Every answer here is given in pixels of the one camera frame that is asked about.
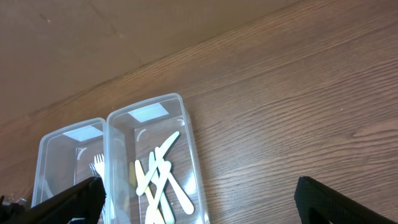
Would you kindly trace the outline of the white plastic fork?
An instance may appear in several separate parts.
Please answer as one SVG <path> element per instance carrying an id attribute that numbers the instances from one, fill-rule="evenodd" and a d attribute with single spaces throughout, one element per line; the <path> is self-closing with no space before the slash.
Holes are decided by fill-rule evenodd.
<path id="1" fill-rule="evenodd" d="M 99 175 L 101 176 L 102 180 L 105 181 L 105 163 L 104 163 L 104 155 L 103 154 L 97 154 L 94 157 L 94 166 L 95 169 L 97 171 L 97 173 L 99 173 Z M 110 199 L 110 218 L 114 219 L 115 218 L 115 211 L 114 211 L 114 203 L 112 201 L 112 199 Z"/>

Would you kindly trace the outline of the pale grey-blue plastic knife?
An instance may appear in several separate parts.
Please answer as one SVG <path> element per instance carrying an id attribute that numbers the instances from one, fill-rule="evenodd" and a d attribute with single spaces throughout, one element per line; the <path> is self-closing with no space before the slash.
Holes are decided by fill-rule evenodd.
<path id="1" fill-rule="evenodd" d="M 149 167 L 151 167 L 155 162 L 155 155 L 153 152 L 150 152 L 149 154 Z M 158 170 L 154 172 L 154 175 L 152 176 L 151 179 L 152 183 L 155 184 L 157 189 L 160 188 L 159 184 L 159 173 Z M 175 224 L 175 218 L 172 213 L 172 209 L 169 205 L 169 201 L 167 200 L 167 197 L 165 196 L 165 193 L 162 192 L 162 195 L 160 196 L 160 206 L 162 209 L 162 214 L 163 218 L 166 224 Z"/>

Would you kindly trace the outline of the steel fork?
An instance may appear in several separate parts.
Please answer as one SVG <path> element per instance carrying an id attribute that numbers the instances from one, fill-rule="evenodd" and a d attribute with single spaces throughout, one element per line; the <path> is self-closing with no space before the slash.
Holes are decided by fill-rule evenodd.
<path id="1" fill-rule="evenodd" d="M 91 173 L 93 174 L 93 176 L 97 177 L 98 173 L 97 173 L 97 171 L 96 171 L 96 169 L 94 167 L 94 164 L 93 163 L 89 163 L 89 167 L 90 167 L 90 170 L 91 170 Z"/>

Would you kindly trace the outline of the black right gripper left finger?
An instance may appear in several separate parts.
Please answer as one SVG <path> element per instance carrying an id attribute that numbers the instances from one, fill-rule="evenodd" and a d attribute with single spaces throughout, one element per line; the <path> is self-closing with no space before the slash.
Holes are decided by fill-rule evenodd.
<path id="1" fill-rule="evenodd" d="M 100 177 L 89 177 L 3 224 L 94 223 L 100 219 L 106 192 Z"/>

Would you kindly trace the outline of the light blue plastic knife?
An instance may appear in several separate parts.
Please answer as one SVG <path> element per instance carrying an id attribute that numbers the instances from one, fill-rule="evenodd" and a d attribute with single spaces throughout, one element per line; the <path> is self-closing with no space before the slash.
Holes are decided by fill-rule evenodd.
<path id="1" fill-rule="evenodd" d="M 157 186 L 157 191 L 155 193 L 155 197 L 153 199 L 153 202 L 149 205 L 147 208 L 147 213 L 146 213 L 146 223 L 153 224 L 155 221 L 158 221 L 158 205 L 160 202 L 160 198 L 162 196 L 163 189 L 166 185 L 168 175 L 170 174 L 171 170 L 171 163 L 169 161 L 165 161 L 161 164 L 160 166 L 160 177 L 158 181 L 158 186 Z"/>

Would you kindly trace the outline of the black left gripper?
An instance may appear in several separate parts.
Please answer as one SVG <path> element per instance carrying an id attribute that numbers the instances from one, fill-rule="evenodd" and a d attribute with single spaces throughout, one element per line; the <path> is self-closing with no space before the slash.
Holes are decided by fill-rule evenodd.
<path id="1" fill-rule="evenodd" d="M 14 216 L 18 216 L 25 212 L 25 207 L 17 202 L 7 202 L 5 201 L 5 196 L 1 196 L 1 221 L 8 221 Z"/>

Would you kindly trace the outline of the yellow plastic knife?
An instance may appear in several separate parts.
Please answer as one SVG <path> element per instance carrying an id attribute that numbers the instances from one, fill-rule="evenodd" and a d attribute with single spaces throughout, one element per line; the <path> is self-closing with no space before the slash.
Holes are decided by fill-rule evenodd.
<path id="1" fill-rule="evenodd" d="M 145 174 L 139 160 L 135 160 L 134 162 L 136 178 L 138 184 L 143 184 L 145 179 Z M 152 208 L 152 204 L 154 203 L 154 197 L 152 195 L 151 189 L 149 186 L 146 187 L 144 194 L 148 201 L 148 207 L 146 210 L 145 224 L 165 224 L 164 218 L 158 208 L 155 210 Z"/>

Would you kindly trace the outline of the white plastic knife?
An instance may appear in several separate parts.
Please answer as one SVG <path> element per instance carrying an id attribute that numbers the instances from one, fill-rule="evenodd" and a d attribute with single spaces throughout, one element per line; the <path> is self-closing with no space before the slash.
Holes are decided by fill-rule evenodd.
<path id="1" fill-rule="evenodd" d="M 158 159 L 160 161 L 159 170 L 160 170 L 160 172 L 163 172 L 164 166 L 167 163 L 167 161 L 165 161 L 164 158 L 160 156 L 161 152 L 163 152 L 162 149 L 160 149 L 159 147 L 155 148 L 155 157 L 156 157 L 156 159 Z M 175 180 L 175 177 L 172 175 L 171 171 L 169 171 L 167 178 L 168 178 L 168 180 L 178 198 L 178 201 L 179 201 L 181 207 L 183 208 L 183 211 L 187 215 L 191 215 L 195 209 L 194 209 L 194 206 L 193 206 L 192 202 L 190 201 L 189 197 L 186 195 L 186 193 L 183 191 L 181 186 Z"/>

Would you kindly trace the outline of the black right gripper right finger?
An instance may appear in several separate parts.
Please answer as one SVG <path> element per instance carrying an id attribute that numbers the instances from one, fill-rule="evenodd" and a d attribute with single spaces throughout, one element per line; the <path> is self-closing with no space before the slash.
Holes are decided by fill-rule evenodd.
<path id="1" fill-rule="evenodd" d="M 396 224 L 309 176 L 298 179 L 294 199 L 304 224 Z"/>

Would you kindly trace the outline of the teal plastic knife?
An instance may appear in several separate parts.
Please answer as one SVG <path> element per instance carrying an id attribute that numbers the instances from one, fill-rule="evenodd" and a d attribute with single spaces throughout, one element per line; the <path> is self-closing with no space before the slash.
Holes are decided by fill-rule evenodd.
<path id="1" fill-rule="evenodd" d="M 160 148 L 159 148 L 160 149 L 160 154 L 159 154 L 160 157 L 155 160 L 154 165 L 151 166 L 150 169 L 148 170 L 148 172 L 145 174 L 142 182 L 140 184 L 138 184 L 137 189 L 136 189 L 136 194 L 141 196 L 144 193 L 145 189 L 148 187 L 149 182 L 152 179 L 152 176 L 154 175 L 154 172 L 156 171 L 158 166 L 162 163 L 163 157 L 165 156 L 165 154 L 167 153 L 169 148 L 172 146 L 172 144 L 176 141 L 176 139 L 178 138 L 179 135 L 180 135 L 179 131 L 174 132 L 160 146 Z"/>

